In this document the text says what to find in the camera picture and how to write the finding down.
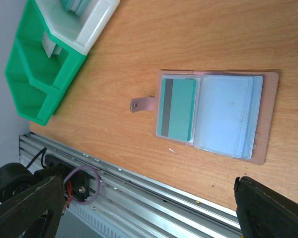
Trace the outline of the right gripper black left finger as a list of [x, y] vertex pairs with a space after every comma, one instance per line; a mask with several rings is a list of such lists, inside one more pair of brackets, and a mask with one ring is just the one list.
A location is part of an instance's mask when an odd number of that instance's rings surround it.
[[61, 176], [52, 176], [0, 205], [0, 238], [18, 238], [41, 216], [35, 238], [54, 238], [65, 205]]

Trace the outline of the teal magnetic stripe card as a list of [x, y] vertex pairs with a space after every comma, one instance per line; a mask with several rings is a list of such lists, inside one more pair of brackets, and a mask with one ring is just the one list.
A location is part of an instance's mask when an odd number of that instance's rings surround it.
[[161, 80], [157, 135], [188, 142], [191, 140], [197, 80], [174, 75]]

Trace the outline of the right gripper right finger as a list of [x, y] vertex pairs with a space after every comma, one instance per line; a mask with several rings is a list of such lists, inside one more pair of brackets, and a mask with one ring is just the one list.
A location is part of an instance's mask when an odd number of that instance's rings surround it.
[[233, 189], [244, 238], [298, 238], [297, 203], [247, 176]]

